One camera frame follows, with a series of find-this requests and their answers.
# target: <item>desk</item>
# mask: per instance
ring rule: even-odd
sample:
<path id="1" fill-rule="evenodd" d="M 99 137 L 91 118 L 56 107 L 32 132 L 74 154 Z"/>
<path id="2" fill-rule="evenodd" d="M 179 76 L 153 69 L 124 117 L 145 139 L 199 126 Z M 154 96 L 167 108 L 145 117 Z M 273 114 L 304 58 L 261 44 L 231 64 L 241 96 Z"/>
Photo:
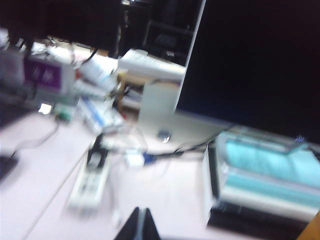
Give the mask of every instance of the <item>desk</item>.
<path id="1" fill-rule="evenodd" d="M 2 130 L 1 147 L 13 149 L 22 140 L 40 138 L 53 127 L 52 118 L 33 113 Z M 66 202 L 79 160 L 93 139 L 82 122 L 75 120 L 62 124 L 43 145 L 21 151 L 18 165 L 1 183 L 1 240 L 112 240 L 121 226 L 115 227 L 112 218 L 111 183 L 116 186 L 122 225 L 134 207 L 149 207 L 163 239 L 254 239 L 205 227 L 199 154 L 140 169 L 119 164 L 110 172 L 96 215 L 79 217 L 69 212 Z M 173 148 L 152 136 L 146 140 L 150 150 Z"/>

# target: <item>black object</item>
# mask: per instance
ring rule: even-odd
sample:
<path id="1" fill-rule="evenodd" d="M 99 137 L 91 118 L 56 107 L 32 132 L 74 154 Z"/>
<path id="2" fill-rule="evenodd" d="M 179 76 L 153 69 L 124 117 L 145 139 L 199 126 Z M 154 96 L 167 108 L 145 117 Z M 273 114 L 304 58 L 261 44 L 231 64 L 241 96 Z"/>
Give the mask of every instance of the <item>black object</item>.
<path id="1" fill-rule="evenodd" d="M 16 156 L 0 155 L 0 181 L 13 170 L 17 163 L 18 158 Z"/>
<path id="2" fill-rule="evenodd" d="M 150 21 L 143 41 L 149 54 L 185 66 L 193 31 Z"/>
<path id="3" fill-rule="evenodd" d="M 316 1 L 206 1 L 177 110 L 320 143 Z"/>
<path id="4" fill-rule="evenodd" d="M 130 49 L 143 49 L 143 41 L 148 21 L 152 14 L 153 0 L 128 1 L 122 4 L 121 40 L 119 55 L 123 56 Z"/>
<path id="5" fill-rule="evenodd" d="M 27 42 L 50 35 L 109 50 L 113 57 L 120 7 L 121 0 L 5 0 L 0 26 Z"/>
<path id="6" fill-rule="evenodd" d="M 236 205 L 219 199 L 216 150 L 208 147 L 212 195 L 217 199 L 211 208 L 208 225 L 271 240 L 293 240 L 307 222 Z"/>
<path id="7" fill-rule="evenodd" d="M 32 110 L 0 100 L 0 129 L 22 118 Z"/>
<path id="8" fill-rule="evenodd" d="M 161 240 L 149 208 L 136 207 L 114 240 Z"/>
<path id="9" fill-rule="evenodd" d="M 96 171 L 96 170 L 99 171 L 104 167 L 105 161 L 109 152 L 108 149 L 101 146 L 101 141 L 103 140 L 103 138 L 104 138 L 104 134 L 103 133 L 99 134 L 96 137 L 92 148 L 90 148 L 88 151 L 86 164 L 87 164 L 87 167 L 93 171 Z M 99 162 L 96 162 L 95 158 L 94 158 L 94 161 L 92 160 L 93 155 L 100 156 Z"/>

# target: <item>black cable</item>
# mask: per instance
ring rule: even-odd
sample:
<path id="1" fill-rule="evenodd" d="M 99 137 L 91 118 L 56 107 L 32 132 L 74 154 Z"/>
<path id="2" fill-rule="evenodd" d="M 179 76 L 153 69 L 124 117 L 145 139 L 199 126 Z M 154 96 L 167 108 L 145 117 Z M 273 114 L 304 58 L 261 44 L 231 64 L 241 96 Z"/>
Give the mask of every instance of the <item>black cable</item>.
<path id="1" fill-rule="evenodd" d="M 17 146 L 15 147 L 15 150 L 14 150 L 13 154 L 11 155 L 11 157 L 16 155 L 17 152 L 22 149 L 34 149 L 34 148 L 37 148 L 37 147 L 41 146 L 42 144 L 44 144 L 49 138 L 51 138 L 58 131 L 60 124 L 59 124 L 58 120 L 56 120 L 55 122 L 56 122 L 56 125 L 55 125 L 54 129 L 52 131 L 50 131 L 44 137 L 42 137 L 40 139 L 26 140 L 26 141 L 18 143 Z"/>
<path id="2" fill-rule="evenodd" d="M 231 128 L 233 128 L 236 124 L 232 124 L 218 132 L 216 132 L 215 134 L 213 134 L 212 136 L 210 136 L 208 139 L 206 139 L 205 141 L 203 142 L 200 142 L 198 144 L 195 144 L 195 145 L 191 145 L 189 148 L 187 149 L 184 149 L 183 150 L 183 147 L 178 147 L 176 150 L 174 150 L 173 152 L 169 152 L 169 153 L 161 153 L 161 154 L 154 154 L 153 156 L 156 157 L 156 158 L 172 158 L 172 157 L 181 157 L 184 153 L 186 152 L 192 152 L 192 151 L 195 151 L 195 150 L 198 150 L 199 148 L 201 147 L 204 147 L 204 146 L 207 146 L 209 144 L 211 144 L 212 142 L 215 141 L 216 137 L 222 133 L 222 132 L 225 132 L 225 131 L 228 131 L 230 130 Z"/>
<path id="3" fill-rule="evenodd" d="M 89 62 L 89 61 L 94 57 L 94 55 L 98 52 L 98 50 L 99 50 L 99 49 L 96 48 L 96 49 L 92 52 L 92 54 L 90 55 L 90 57 L 88 57 L 87 60 L 83 61 L 82 64 L 85 64 L 85 63 Z"/>

